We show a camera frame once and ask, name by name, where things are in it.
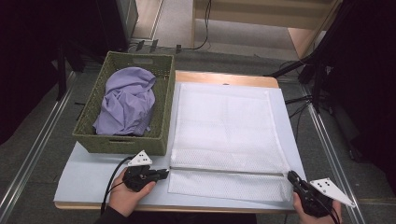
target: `purple cloth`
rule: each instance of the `purple cloth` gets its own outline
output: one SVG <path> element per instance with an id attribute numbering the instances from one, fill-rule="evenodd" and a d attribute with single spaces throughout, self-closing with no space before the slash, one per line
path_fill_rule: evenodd
<path id="1" fill-rule="evenodd" d="M 97 134 L 143 135 L 155 102 L 155 76 L 139 67 L 115 72 L 106 83 L 101 112 L 93 124 Z"/>

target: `basket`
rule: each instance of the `basket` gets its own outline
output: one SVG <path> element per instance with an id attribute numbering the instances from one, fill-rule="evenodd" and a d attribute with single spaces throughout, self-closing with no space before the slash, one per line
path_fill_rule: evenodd
<path id="1" fill-rule="evenodd" d="M 108 78 L 117 70 L 131 66 L 144 68 L 156 77 L 156 82 L 152 87 L 155 104 L 149 124 L 150 131 L 138 137 L 96 134 L 92 125 L 100 113 Z M 173 56 L 110 51 L 73 135 L 90 153 L 135 154 L 144 149 L 149 155 L 163 156 L 167 148 L 174 89 Z"/>

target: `human hand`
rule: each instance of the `human hand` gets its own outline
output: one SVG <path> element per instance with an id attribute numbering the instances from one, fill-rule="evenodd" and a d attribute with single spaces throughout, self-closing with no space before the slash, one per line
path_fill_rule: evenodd
<path id="1" fill-rule="evenodd" d="M 334 223 L 334 221 L 330 216 L 311 217 L 308 214 L 306 214 L 304 212 L 303 206 L 301 205 L 300 197 L 296 192 L 293 192 L 293 206 L 300 218 L 300 224 L 333 224 Z M 343 223 L 343 220 L 341 218 L 341 204 L 338 201 L 333 200 L 332 208 L 336 212 L 335 214 L 334 211 L 332 211 L 334 216 L 335 217 L 338 216 L 340 218 L 340 223 Z"/>
<path id="2" fill-rule="evenodd" d="M 124 168 L 120 175 L 114 179 L 111 187 L 116 187 L 110 192 L 108 206 L 112 207 L 123 216 L 128 217 L 136 208 L 137 203 L 151 192 L 155 186 L 155 182 L 152 181 L 139 192 L 134 192 L 133 190 L 128 189 L 124 184 L 121 184 L 126 170 L 127 168 Z"/>

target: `table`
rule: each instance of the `table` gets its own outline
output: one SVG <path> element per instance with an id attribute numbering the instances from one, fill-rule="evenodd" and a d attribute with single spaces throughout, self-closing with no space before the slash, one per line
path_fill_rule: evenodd
<path id="1" fill-rule="evenodd" d="M 321 31 L 332 24 L 342 0 L 213 0 L 210 20 L 288 27 L 299 58 L 305 57 Z M 205 18 L 207 0 L 194 0 L 195 20 Z"/>
<path id="2" fill-rule="evenodd" d="M 244 85 L 256 87 L 278 88 L 277 82 L 272 77 L 247 77 L 238 75 L 183 72 L 177 71 L 177 84 L 182 82 L 204 82 L 230 85 Z M 171 125 L 169 132 L 168 148 L 171 148 L 175 131 L 177 108 L 177 94 L 174 96 L 172 105 Z M 285 154 L 291 169 L 295 170 L 302 178 L 305 178 L 300 155 L 295 145 L 290 127 L 284 99 L 278 94 L 272 99 L 279 104 L 276 106 L 274 115 L 276 128 L 281 129 L 281 145 L 285 148 Z M 152 169 L 169 167 L 170 153 L 168 149 L 164 157 L 152 156 Z M 62 177 L 59 181 L 57 192 L 54 197 L 55 205 L 61 209 L 100 209 L 105 194 L 108 179 L 111 177 L 117 164 L 127 155 L 116 154 L 90 154 L 79 143 L 76 143 L 73 152 L 67 162 Z M 218 198 L 204 198 L 190 195 L 172 194 L 167 192 L 169 178 L 157 183 L 149 196 L 144 198 L 136 207 L 138 211 L 185 211 L 185 212 L 230 212 L 230 213 L 285 213 L 294 209 L 290 202 L 248 202 L 227 200 Z"/>

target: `white cloth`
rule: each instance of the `white cloth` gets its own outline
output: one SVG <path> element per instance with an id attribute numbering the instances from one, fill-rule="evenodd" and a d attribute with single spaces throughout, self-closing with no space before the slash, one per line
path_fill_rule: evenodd
<path id="1" fill-rule="evenodd" d="M 270 91 L 181 84 L 169 192 L 288 201 L 290 167 L 279 144 Z"/>

